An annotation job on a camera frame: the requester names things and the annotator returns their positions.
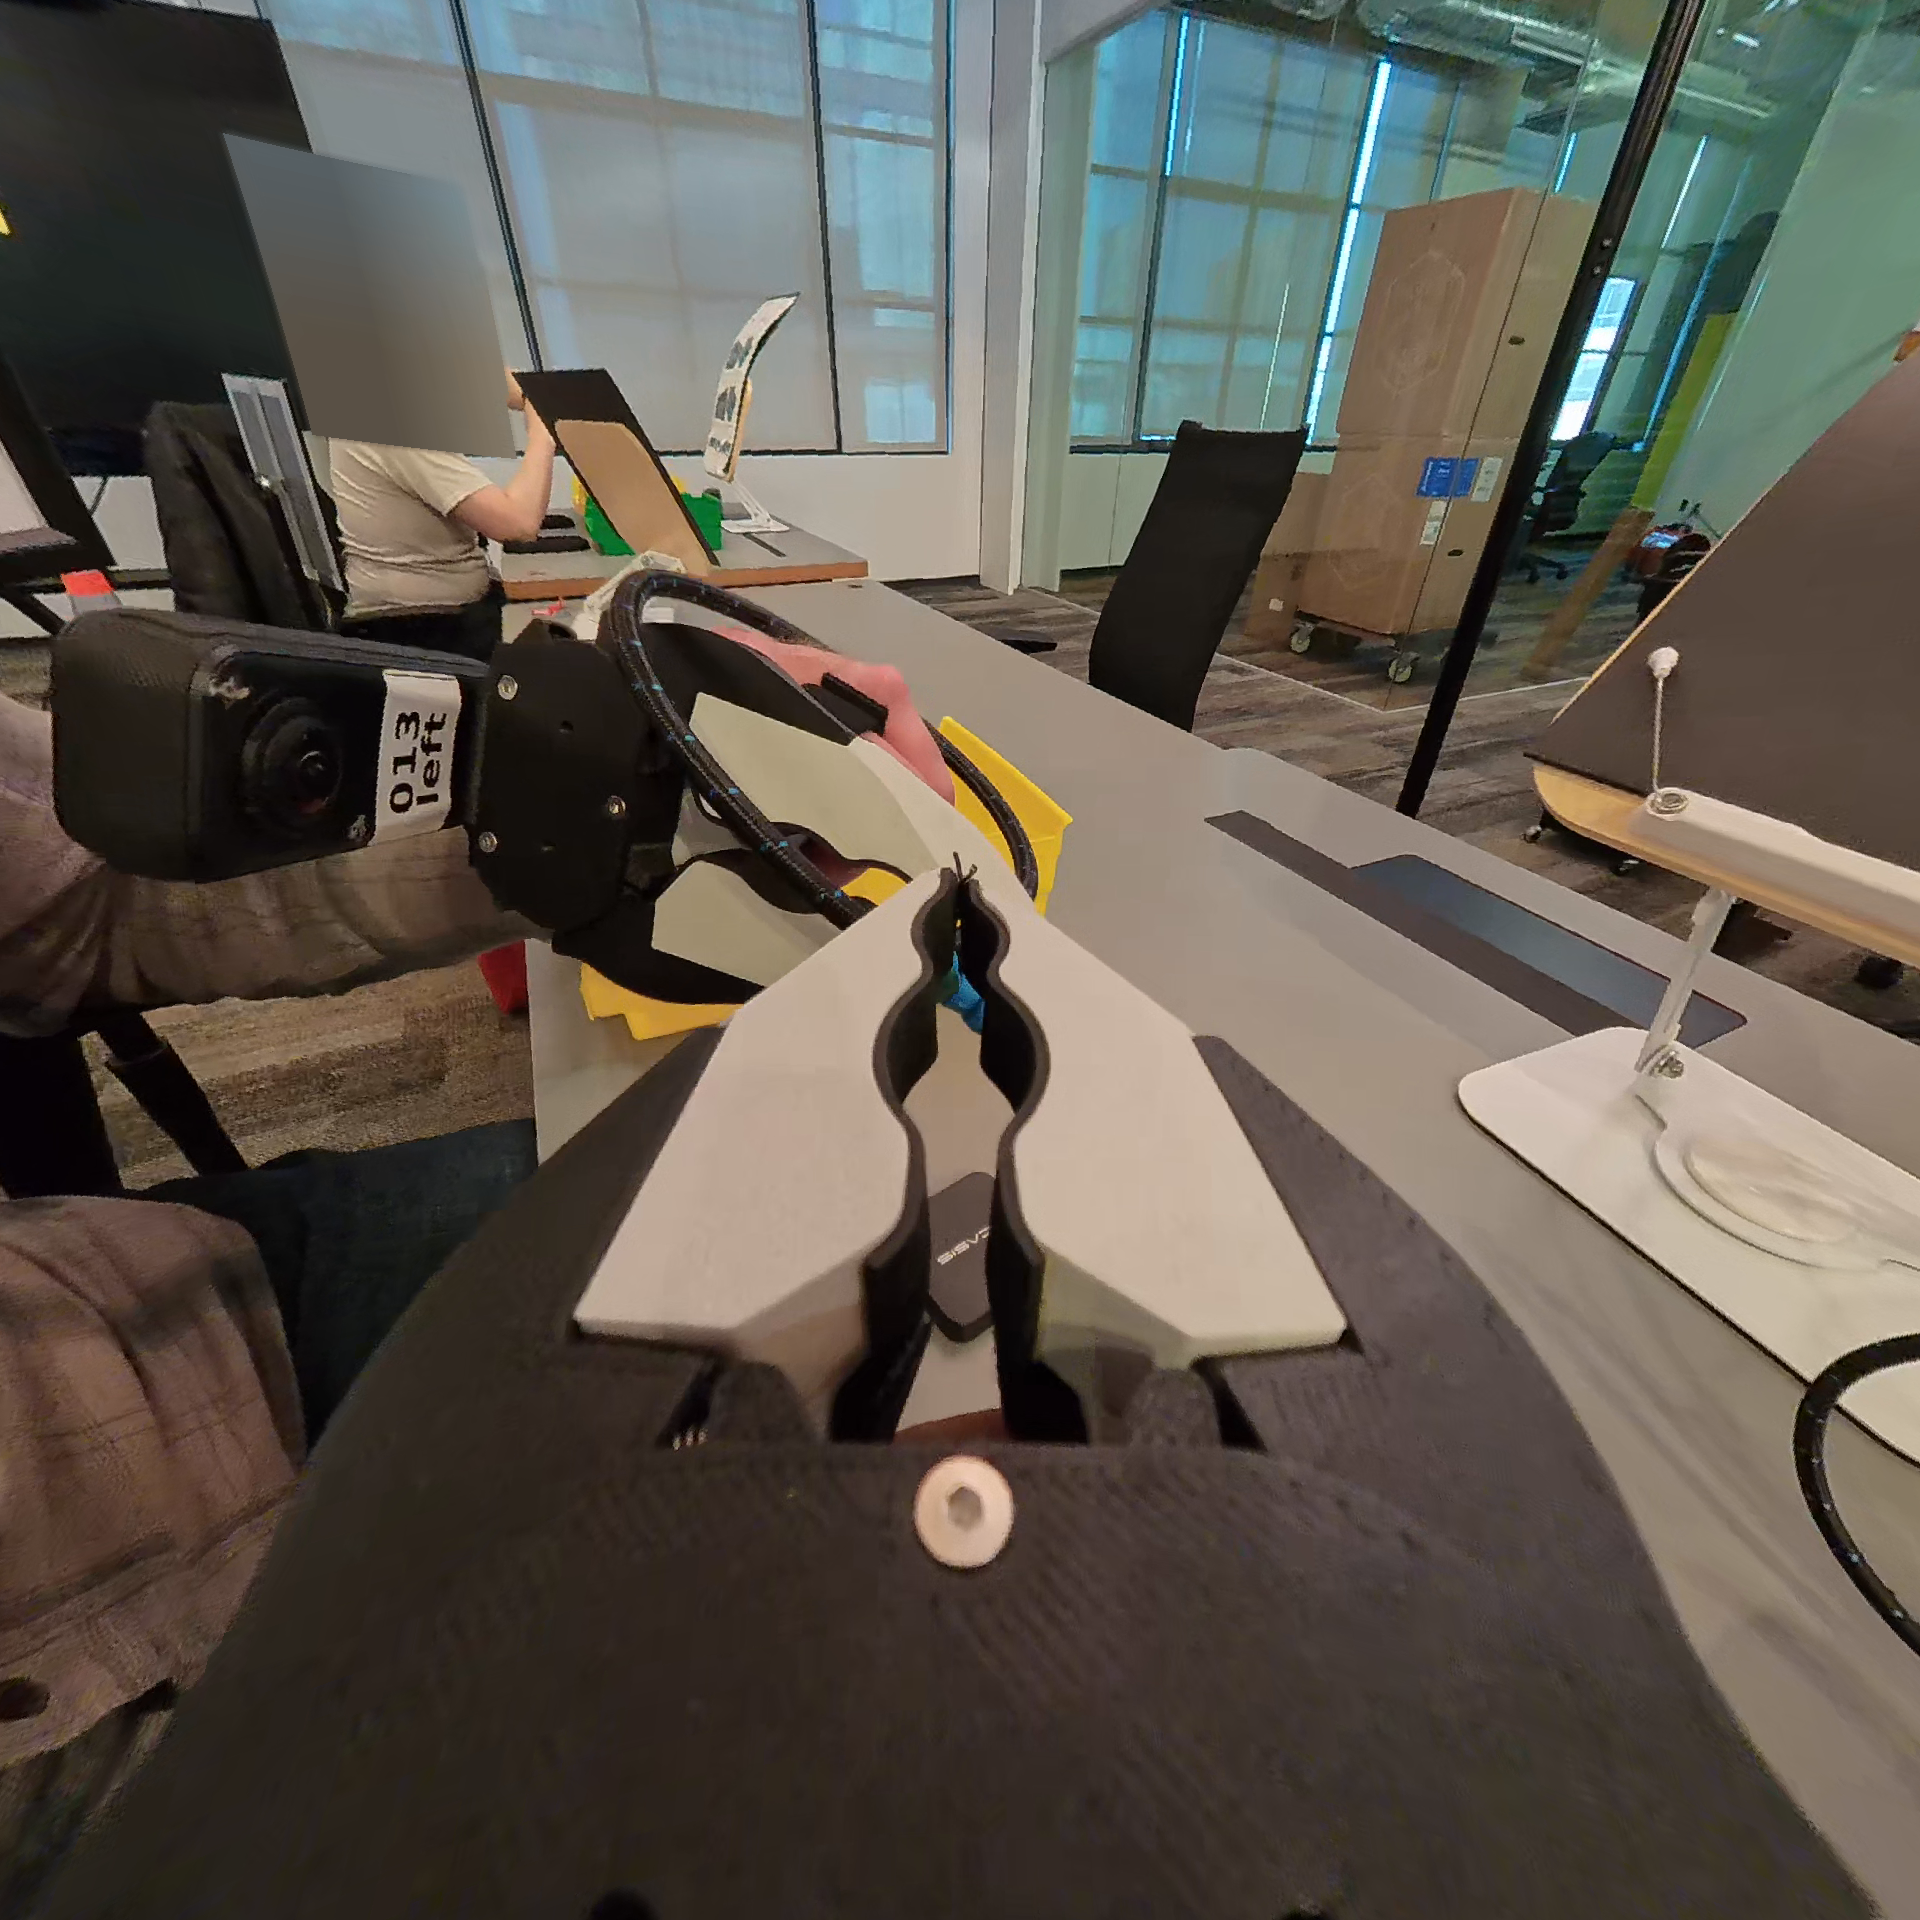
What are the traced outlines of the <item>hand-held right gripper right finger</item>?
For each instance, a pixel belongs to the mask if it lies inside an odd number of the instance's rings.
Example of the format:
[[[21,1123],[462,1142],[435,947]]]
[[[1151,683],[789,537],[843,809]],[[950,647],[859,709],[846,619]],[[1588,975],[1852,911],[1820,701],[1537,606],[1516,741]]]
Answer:
[[[1011,1435],[1102,1435],[1156,1371],[1331,1352],[1346,1315],[1188,1024],[973,878],[1011,1106],[987,1288]]]

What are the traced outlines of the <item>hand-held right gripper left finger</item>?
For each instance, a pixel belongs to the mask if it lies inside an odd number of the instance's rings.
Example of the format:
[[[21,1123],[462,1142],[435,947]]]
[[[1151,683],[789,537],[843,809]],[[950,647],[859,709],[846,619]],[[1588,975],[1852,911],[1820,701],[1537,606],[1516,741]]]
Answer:
[[[903,887],[734,1015],[578,1302],[578,1330],[773,1365],[829,1435],[897,1434],[927,1345],[926,1149],[961,871]]]

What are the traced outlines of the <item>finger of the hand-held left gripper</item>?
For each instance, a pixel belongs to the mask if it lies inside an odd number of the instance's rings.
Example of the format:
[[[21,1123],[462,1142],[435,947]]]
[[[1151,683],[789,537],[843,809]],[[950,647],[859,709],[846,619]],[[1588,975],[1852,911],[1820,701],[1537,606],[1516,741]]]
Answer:
[[[769,898],[738,863],[709,856],[679,870],[654,902],[651,950],[759,992],[839,931],[826,915]]]
[[[833,744],[716,697],[697,701],[692,734],[770,824],[858,871],[917,878],[930,870],[922,832],[930,790],[890,750],[865,737]]]

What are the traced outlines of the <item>black port adapter box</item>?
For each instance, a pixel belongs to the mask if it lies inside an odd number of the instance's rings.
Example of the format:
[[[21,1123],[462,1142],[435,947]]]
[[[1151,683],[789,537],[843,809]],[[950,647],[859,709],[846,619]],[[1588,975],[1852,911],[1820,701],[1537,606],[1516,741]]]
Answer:
[[[994,1177],[971,1170],[927,1201],[927,1317],[954,1347],[993,1330],[987,1253]]]

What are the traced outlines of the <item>person's left forearm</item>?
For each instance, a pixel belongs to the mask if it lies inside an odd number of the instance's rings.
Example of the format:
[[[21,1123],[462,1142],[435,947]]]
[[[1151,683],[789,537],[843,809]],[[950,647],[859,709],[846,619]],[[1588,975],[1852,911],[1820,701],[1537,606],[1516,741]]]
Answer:
[[[52,721],[2,701],[2,1032],[46,1038],[103,1006],[347,992],[534,939],[459,832],[238,880],[145,880],[59,826]]]

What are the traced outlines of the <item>person's left hand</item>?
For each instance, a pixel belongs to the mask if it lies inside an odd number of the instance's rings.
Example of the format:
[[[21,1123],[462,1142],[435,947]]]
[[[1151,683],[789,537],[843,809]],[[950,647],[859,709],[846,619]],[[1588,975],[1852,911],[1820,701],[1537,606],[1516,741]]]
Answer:
[[[779,640],[763,635],[740,619],[700,614],[700,619],[716,633],[726,635],[773,662],[789,680],[805,689],[834,682],[858,696],[858,733],[876,734],[881,745],[909,769],[940,801],[954,805],[954,774],[947,766],[938,737],[927,729],[922,709],[915,707],[903,674],[886,664],[839,656],[811,640]]]

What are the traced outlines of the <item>yellow plastic bin stack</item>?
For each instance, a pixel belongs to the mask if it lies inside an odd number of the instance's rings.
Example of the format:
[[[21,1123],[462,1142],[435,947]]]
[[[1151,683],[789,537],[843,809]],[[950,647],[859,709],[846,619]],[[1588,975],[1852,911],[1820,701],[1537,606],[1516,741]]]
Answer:
[[[1065,835],[1073,827],[1070,811],[1055,802],[1042,786],[1022,774],[1011,759],[998,755],[982,737],[947,717],[938,734],[965,755],[973,769],[996,790],[1011,811],[1017,817],[1027,841],[1038,865],[1038,913],[1050,913],[1052,887],[1059,878]],[[738,1009],[738,999],[726,1002],[667,1002],[644,997],[617,987],[606,976],[581,963],[582,1009],[591,1021],[621,1021],[633,1041],[662,1041],[689,1034],[700,1026],[722,1024]]]

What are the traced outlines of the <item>open laptop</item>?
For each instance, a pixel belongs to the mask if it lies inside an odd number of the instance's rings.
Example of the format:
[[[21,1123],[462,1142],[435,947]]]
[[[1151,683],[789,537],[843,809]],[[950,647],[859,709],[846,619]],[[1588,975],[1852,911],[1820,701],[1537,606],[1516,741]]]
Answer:
[[[713,574],[717,542],[700,529],[610,374],[521,371],[517,384],[526,409],[549,429],[561,456],[633,555],[667,555],[694,579]]]

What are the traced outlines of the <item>white sign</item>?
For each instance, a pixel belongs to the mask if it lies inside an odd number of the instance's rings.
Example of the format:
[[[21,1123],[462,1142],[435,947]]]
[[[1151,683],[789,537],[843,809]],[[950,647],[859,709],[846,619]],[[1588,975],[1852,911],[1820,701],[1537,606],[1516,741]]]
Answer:
[[[799,296],[774,296],[759,303],[726,351],[710,402],[710,421],[703,445],[703,470],[716,481],[729,482],[735,479],[735,459],[746,437],[746,421],[753,409],[753,374],[762,351],[798,303]]]

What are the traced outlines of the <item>black office chair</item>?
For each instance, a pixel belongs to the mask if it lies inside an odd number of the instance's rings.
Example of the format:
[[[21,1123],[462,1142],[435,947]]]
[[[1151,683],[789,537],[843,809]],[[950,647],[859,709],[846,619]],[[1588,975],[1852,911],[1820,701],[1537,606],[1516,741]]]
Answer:
[[[1087,683],[1188,733],[1209,665],[1308,448],[1294,430],[1185,421],[1097,615]]]

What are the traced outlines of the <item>black monitor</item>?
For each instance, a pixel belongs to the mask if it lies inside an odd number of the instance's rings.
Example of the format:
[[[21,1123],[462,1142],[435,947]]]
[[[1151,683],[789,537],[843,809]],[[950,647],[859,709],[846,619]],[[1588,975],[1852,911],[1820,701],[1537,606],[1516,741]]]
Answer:
[[[141,474],[154,406],[294,384],[226,135],[307,151],[275,29],[2,6],[2,341],[71,474]]]

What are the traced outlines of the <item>black tilted board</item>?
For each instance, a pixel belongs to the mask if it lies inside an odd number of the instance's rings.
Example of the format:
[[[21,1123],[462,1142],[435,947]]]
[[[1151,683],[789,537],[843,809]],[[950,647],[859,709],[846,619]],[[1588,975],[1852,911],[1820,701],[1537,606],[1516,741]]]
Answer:
[[[1841,416],[1526,755],[1917,856],[1917,367]]]

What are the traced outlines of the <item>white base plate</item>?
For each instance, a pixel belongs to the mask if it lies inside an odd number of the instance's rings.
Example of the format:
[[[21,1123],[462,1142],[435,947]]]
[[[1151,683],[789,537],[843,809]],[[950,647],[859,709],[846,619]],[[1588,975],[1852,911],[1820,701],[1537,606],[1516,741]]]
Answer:
[[[1796,1381],[1917,1330],[1916,1177],[1702,1053],[1604,1030],[1469,1073],[1462,1111]]]

